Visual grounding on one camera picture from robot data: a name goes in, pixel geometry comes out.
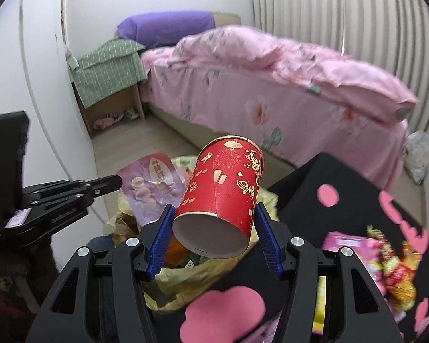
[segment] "floor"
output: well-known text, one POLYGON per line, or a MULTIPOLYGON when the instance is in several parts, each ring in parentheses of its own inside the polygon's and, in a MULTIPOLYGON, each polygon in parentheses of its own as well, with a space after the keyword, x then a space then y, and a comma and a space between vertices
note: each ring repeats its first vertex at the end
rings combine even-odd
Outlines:
MULTIPOLYGON (((116 174, 118 170, 150 153, 165 152, 170 158, 197 155, 199 150, 176 131, 152 114, 146 120, 123 120, 92 138, 99 176, 116 174)), ((422 186, 415 185, 403 172, 392 189, 395 200, 419 223, 426 225, 426 205, 422 186)), ((118 209, 118 193, 105 197, 108 215, 118 209)))

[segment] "pink snack bag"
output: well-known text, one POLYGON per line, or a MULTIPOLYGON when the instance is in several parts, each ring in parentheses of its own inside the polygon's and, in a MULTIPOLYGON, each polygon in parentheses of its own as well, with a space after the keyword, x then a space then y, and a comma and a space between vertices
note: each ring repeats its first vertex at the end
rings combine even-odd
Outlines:
POLYGON ((353 249, 384 296, 386 294, 386 288, 382 282, 379 242, 366 237, 349 236, 340 232, 330 232, 324 239, 322 249, 337 252, 343 246, 349 246, 353 249))
POLYGON ((140 227, 159 219, 165 206, 177 207, 184 184, 165 153, 142 157, 118 171, 122 191, 140 227))

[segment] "gold cup rim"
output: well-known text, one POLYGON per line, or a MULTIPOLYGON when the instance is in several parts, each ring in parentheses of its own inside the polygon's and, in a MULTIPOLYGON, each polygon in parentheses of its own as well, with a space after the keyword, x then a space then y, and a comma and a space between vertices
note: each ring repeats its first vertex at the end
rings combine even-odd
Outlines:
POLYGON ((248 142, 248 143, 250 143, 250 144, 252 144, 253 145, 253 147, 254 148, 256 148, 258 151, 259 151, 259 153, 261 154, 261 161, 262 161, 262 166, 261 166, 261 177, 262 177, 262 174, 263 174, 263 172, 264 172, 264 165, 265 165, 265 163, 264 163, 264 154, 262 153, 262 150, 259 148, 259 146, 256 144, 256 143, 254 143, 252 140, 250 140, 250 139, 248 139, 248 138, 245 138, 245 137, 241 137, 240 135, 224 135, 224 136, 222 136, 222 137, 218 137, 218 138, 216 138, 216 139, 213 139, 210 143, 208 143, 205 147, 203 147, 202 148, 202 150, 200 151, 200 153, 199 153, 199 155, 198 155, 198 157, 197 157, 197 161, 200 159, 200 157, 202 156, 202 153, 209 147, 209 146, 211 146, 212 144, 215 144, 215 143, 218 143, 220 140, 223 140, 223 139, 228 139, 228 138, 232 138, 232 139, 239 139, 239 140, 243 140, 243 141, 245 141, 245 142, 248 142))

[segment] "red paper cup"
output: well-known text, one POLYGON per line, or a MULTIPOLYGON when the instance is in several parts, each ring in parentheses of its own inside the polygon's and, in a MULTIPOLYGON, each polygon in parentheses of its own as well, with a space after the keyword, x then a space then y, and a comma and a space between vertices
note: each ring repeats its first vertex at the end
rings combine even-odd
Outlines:
POLYGON ((176 209, 173 233, 178 241, 208 258, 243 253, 262 171, 262 152, 249 139, 230 135, 207 145, 176 209))

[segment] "silver screw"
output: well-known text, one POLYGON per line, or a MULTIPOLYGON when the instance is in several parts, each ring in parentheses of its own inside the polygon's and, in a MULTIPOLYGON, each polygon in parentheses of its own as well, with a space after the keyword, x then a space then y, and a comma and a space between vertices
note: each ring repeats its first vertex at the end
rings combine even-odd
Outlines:
POLYGON ((304 240, 301 237, 293 237, 291 239, 291 243, 294 246, 302 246, 304 244, 304 240))
POLYGON ((88 247, 80 247, 78 249, 78 251, 76 252, 76 254, 78 254, 79 256, 86 256, 87 254, 89 254, 89 248, 88 247))
POLYGON ((140 244, 140 240, 136 237, 131 237, 126 241, 126 244, 127 246, 137 246, 138 244, 140 244))
POLYGON ((352 256, 353 251, 349 247, 342 247, 342 254, 345 256, 352 256))

